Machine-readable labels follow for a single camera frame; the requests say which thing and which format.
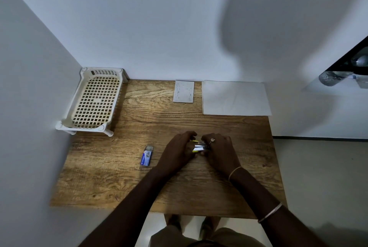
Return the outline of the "person's right forearm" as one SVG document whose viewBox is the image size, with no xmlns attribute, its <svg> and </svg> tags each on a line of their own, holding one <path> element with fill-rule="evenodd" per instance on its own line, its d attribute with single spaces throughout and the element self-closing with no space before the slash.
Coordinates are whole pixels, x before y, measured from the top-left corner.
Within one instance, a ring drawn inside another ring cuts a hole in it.
<svg viewBox="0 0 368 247">
<path fill-rule="evenodd" d="M 328 247 L 243 167 L 232 167 L 228 180 L 243 196 L 273 247 Z"/>
</svg>

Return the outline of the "small white paper card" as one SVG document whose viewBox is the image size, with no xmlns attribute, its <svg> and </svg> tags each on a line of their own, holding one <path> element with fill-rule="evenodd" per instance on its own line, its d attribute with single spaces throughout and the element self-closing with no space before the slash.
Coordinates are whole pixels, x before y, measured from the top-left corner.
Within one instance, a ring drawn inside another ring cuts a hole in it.
<svg viewBox="0 0 368 247">
<path fill-rule="evenodd" d="M 195 82 L 175 81 L 173 102 L 193 103 Z"/>
</svg>

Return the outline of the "silver bangle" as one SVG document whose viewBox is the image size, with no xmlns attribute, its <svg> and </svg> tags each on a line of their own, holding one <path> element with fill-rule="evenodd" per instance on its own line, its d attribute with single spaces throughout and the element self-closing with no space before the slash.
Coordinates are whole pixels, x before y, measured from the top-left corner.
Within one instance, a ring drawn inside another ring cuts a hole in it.
<svg viewBox="0 0 368 247">
<path fill-rule="evenodd" d="M 275 208 L 273 208 L 267 215 L 265 215 L 263 218 L 259 219 L 257 222 L 260 224 L 264 220 L 268 219 L 270 216 L 275 214 L 281 207 L 283 207 L 283 203 L 279 203 Z"/>
</svg>

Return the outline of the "black shelf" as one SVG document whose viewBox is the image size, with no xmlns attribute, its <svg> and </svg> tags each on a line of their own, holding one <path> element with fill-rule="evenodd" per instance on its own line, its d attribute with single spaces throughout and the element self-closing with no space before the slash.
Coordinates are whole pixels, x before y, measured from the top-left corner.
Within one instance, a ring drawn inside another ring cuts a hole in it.
<svg viewBox="0 0 368 247">
<path fill-rule="evenodd" d="M 326 71 L 368 76 L 368 36 L 333 63 Z"/>
</svg>

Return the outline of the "stack of white paper sheets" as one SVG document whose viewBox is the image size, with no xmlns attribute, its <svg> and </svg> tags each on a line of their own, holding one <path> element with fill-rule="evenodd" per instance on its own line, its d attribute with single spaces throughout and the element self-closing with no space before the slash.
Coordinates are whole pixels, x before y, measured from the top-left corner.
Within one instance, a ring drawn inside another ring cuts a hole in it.
<svg viewBox="0 0 368 247">
<path fill-rule="evenodd" d="M 264 83 L 202 81 L 204 115 L 271 116 Z"/>
</svg>

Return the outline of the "person's left forearm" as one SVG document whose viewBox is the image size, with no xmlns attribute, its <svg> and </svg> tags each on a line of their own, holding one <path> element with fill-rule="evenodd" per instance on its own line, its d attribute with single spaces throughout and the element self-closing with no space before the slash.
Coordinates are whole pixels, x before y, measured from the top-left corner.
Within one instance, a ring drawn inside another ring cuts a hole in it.
<svg viewBox="0 0 368 247">
<path fill-rule="evenodd" d="M 155 166 L 78 247 L 135 247 L 145 219 L 172 173 Z"/>
</svg>

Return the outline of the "yellow stapler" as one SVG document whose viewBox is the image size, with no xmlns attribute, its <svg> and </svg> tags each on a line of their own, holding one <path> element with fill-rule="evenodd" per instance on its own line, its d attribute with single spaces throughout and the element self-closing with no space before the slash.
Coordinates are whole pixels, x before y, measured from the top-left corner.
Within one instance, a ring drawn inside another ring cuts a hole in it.
<svg viewBox="0 0 368 247">
<path fill-rule="evenodd" d="M 205 142 L 200 142 L 197 140 L 191 140 L 194 144 L 194 149 L 192 150 L 193 153 L 203 152 L 209 150 L 209 145 Z"/>
</svg>

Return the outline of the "white plastic basket tray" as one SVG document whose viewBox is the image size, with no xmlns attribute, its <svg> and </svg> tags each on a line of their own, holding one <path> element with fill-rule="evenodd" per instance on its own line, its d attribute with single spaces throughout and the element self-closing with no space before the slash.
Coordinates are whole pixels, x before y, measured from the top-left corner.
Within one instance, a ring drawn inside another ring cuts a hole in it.
<svg viewBox="0 0 368 247">
<path fill-rule="evenodd" d="M 77 132 L 103 133 L 113 136 L 110 130 L 123 84 L 128 76 L 123 68 L 82 67 L 81 80 L 63 119 L 56 130 L 71 135 Z"/>
</svg>

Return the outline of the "person's right hand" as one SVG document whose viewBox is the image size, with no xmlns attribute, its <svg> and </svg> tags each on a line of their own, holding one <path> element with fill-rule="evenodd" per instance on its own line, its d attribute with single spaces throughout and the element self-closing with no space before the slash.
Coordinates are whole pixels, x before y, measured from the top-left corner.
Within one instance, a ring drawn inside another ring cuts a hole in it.
<svg viewBox="0 0 368 247">
<path fill-rule="evenodd" d="M 206 155 L 206 157 L 209 164 L 227 179 L 230 178 L 235 170 L 241 168 L 241 163 L 229 136 L 223 135 L 223 148 L 220 153 L 211 153 Z"/>
</svg>

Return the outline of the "person's legs in khaki trousers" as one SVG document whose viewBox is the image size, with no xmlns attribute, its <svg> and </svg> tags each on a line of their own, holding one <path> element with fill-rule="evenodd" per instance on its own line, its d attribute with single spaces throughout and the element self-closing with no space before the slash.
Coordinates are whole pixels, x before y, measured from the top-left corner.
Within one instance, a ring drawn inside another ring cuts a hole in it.
<svg viewBox="0 0 368 247">
<path fill-rule="evenodd" d="M 198 240 L 183 235 L 180 215 L 164 214 L 164 218 L 166 227 L 151 236 L 149 247 L 266 247 L 251 236 L 218 228 L 221 217 L 205 217 Z"/>
</svg>

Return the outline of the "blue staples box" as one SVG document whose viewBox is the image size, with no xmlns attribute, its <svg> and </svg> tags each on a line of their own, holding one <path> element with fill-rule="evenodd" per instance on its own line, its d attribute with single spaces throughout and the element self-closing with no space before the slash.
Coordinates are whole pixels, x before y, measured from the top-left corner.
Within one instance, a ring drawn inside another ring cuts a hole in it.
<svg viewBox="0 0 368 247">
<path fill-rule="evenodd" d="M 151 156 L 153 153 L 154 147 L 152 145 L 147 145 L 143 151 L 140 166 L 148 167 L 150 165 Z"/>
</svg>

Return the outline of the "person's left hand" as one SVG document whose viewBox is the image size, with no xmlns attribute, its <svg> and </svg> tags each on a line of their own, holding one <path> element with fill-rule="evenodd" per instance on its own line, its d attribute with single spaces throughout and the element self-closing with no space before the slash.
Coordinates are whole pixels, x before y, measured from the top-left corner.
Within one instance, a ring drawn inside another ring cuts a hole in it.
<svg viewBox="0 0 368 247">
<path fill-rule="evenodd" d="M 155 166 L 155 171 L 166 177 L 173 176 L 195 156 L 185 156 L 183 154 L 181 150 L 181 134 L 177 134 L 164 149 L 158 164 Z"/>
</svg>

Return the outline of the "clear plastic bottle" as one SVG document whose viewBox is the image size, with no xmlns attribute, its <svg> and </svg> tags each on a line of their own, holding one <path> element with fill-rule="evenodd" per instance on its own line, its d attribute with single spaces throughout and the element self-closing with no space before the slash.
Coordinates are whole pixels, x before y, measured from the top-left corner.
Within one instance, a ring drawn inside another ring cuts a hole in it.
<svg viewBox="0 0 368 247">
<path fill-rule="evenodd" d="M 318 79 L 324 86 L 333 87 L 351 75 L 353 72 L 326 70 L 319 75 Z"/>
</svg>

